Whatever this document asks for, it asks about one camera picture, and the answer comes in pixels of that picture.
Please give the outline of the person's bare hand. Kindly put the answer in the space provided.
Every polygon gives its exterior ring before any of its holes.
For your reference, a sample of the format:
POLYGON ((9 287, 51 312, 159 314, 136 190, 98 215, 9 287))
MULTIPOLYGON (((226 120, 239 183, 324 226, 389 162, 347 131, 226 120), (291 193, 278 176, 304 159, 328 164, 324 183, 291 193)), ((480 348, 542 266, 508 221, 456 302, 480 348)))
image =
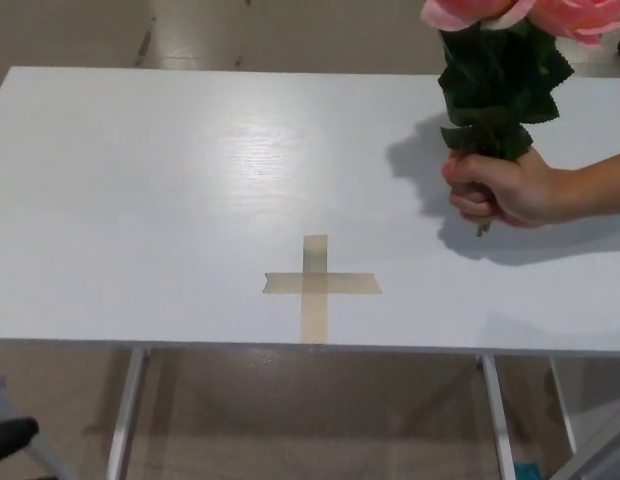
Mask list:
POLYGON ((466 220, 485 226, 498 220, 513 227, 550 225, 561 212, 566 172, 531 150, 511 162, 453 153, 442 167, 449 202, 466 220))

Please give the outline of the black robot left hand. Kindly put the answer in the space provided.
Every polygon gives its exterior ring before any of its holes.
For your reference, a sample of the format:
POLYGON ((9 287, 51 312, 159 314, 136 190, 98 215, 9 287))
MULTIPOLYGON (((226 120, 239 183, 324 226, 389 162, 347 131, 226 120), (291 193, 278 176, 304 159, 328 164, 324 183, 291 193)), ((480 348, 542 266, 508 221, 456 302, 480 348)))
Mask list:
POLYGON ((0 462, 25 449, 39 433, 39 424, 32 417, 0 422, 0 462))

